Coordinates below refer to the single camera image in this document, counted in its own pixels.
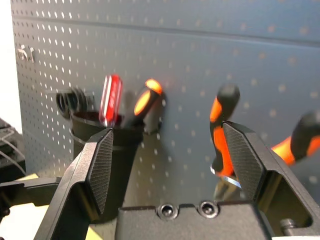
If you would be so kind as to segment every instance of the textured gripper pad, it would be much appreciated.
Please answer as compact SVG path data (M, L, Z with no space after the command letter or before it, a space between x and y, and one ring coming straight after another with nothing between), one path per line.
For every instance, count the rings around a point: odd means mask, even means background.
M110 130L97 144L88 174L88 184L99 208L100 214L104 213L108 194L114 134Z
M223 130L235 175L246 196L256 200L265 170L244 134L246 130L250 134L252 131L231 122L225 122Z

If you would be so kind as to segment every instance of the white wall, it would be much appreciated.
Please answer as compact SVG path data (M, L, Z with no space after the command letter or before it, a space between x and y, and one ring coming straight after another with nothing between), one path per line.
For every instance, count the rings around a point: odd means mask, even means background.
M22 133L10 2L2 0L0 7L0 118Z

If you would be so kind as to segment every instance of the gray pegboard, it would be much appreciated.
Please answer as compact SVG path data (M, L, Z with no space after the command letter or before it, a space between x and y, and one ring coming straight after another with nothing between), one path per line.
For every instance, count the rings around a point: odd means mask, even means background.
M319 108L319 1L14 0L11 5L16 49L35 48L35 63L17 58L29 173L62 176L72 161L71 123L47 91L85 89L95 98L89 108L97 109L107 74L122 77L124 96L150 77L162 84L163 125L159 134L144 137L136 154L126 206L213 197L218 178L209 169L215 157L209 114L222 83L240 88L232 120L270 146L286 138L302 114ZM319 156L293 167L318 203ZM98 232L106 239L110 228L100 226Z

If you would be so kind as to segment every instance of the orange screwdriver handle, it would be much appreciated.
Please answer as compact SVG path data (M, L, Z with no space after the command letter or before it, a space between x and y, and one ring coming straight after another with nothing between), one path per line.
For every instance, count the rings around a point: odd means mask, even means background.
M121 128L130 128L140 124L161 94L161 85L154 79L148 79L137 95L136 101L126 111L120 125Z
M293 133L272 150L287 165L312 155L320 147L320 111L312 111L303 115L295 126Z
M239 99L238 86L225 84L219 89L210 112L210 132L216 155L211 171L220 176L230 176L234 171L222 123L231 117Z

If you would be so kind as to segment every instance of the table surface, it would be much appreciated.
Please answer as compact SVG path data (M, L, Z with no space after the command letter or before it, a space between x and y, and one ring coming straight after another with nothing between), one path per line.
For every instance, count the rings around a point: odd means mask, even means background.
M31 174L19 180L38 178ZM33 240L49 205L35 206L33 203L16 205L10 208L10 214L0 224L0 236L5 240ZM91 228L88 228L86 240L102 240Z

